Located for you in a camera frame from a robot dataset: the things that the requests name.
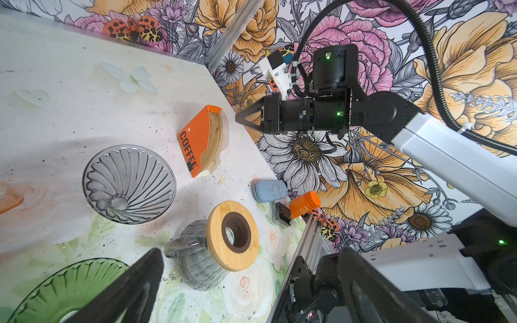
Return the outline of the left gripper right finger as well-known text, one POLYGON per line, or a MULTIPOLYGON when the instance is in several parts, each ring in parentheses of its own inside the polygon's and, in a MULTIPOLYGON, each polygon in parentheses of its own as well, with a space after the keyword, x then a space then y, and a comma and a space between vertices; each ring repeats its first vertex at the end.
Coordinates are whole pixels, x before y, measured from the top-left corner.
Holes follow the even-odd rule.
POLYGON ((337 276, 352 322, 436 321, 350 248, 338 254, 337 276))

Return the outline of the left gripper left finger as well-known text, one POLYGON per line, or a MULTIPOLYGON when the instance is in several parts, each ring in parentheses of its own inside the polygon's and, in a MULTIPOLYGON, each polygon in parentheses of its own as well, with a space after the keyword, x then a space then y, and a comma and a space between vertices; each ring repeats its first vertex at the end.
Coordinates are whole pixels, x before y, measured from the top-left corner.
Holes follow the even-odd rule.
POLYGON ((61 321, 149 322, 163 271, 162 252, 152 248, 83 308, 61 321))

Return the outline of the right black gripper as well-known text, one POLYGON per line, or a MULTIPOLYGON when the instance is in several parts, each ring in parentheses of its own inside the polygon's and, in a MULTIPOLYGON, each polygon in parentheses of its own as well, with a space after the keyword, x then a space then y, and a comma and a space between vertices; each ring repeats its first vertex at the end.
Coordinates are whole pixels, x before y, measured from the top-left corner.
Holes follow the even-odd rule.
POLYGON ((264 133, 328 131, 337 134, 349 129, 350 97, 339 94, 282 100, 280 94, 268 94, 236 113, 235 121, 264 133))

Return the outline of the orange coffee filter pack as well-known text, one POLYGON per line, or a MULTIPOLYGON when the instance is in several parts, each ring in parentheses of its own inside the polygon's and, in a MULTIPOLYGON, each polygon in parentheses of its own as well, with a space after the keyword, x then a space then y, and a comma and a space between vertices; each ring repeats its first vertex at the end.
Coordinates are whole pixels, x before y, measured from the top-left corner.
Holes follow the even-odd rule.
POLYGON ((220 155, 228 146, 227 127, 223 110, 207 105, 177 134, 192 178, 208 176, 220 165, 220 155))

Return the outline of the clear grey glass carafe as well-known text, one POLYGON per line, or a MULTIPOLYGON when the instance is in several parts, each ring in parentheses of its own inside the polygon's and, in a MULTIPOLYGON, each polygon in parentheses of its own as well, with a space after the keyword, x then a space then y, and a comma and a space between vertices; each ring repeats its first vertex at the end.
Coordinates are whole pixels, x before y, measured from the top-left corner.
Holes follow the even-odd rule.
POLYGON ((164 247, 165 256, 175 259, 183 281, 198 291, 216 288, 228 273, 211 255, 206 229, 206 219, 196 220, 190 223, 179 237, 171 239, 164 247))

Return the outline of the clear grey glass dripper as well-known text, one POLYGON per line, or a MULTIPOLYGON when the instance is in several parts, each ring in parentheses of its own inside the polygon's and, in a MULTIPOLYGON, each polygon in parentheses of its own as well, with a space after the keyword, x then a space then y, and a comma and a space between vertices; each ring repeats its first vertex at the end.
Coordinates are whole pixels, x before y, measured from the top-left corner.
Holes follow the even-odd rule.
POLYGON ((97 153, 83 171, 88 204, 115 223, 141 225, 163 215, 176 196, 176 177, 148 148, 118 145, 97 153))

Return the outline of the wooden ring holder front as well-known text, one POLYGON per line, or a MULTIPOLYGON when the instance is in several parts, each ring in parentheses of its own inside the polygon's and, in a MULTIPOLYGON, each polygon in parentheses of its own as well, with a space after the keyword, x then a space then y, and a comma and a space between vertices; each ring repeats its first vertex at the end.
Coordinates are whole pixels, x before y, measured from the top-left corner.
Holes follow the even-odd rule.
POLYGON ((236 201, 224 201, 207 219, 207 247, 215 262, 231 272, 249 268, 257 259, 260 237, 250 211, 236 201))

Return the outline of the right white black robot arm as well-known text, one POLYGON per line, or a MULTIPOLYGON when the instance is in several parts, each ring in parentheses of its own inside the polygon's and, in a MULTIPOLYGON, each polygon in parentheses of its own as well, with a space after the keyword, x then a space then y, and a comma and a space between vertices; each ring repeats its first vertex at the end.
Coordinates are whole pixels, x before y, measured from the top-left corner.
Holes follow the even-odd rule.
POLYGON ((492 289, 516 293, 516 171, 467 137, 467 129, 437 118, 392 92, 366 94, 358 81, 358 47, 335 45, 315 52, 314 98, 288 100, 293 73, 275 52, 259 64, 279 91, 238 113, 236 121, 262 133, 367 131, 420 161, 425 168, 478 202, 482 209, 450 233, 364 259, 401 291, 432 288, 492 289))

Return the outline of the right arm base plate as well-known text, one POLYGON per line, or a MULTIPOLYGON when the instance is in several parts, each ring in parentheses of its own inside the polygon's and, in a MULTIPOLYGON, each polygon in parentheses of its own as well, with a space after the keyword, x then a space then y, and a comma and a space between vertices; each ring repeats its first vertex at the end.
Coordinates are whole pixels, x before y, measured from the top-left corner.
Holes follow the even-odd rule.
POLYGON ((310 322, 317 314, 325 321, 334 308, 345 305, 337 265, 338 255, 330 254, 320 259, 315 275, 292 280, 289 292, 293 304, 288 312, 289 322, 310 322))

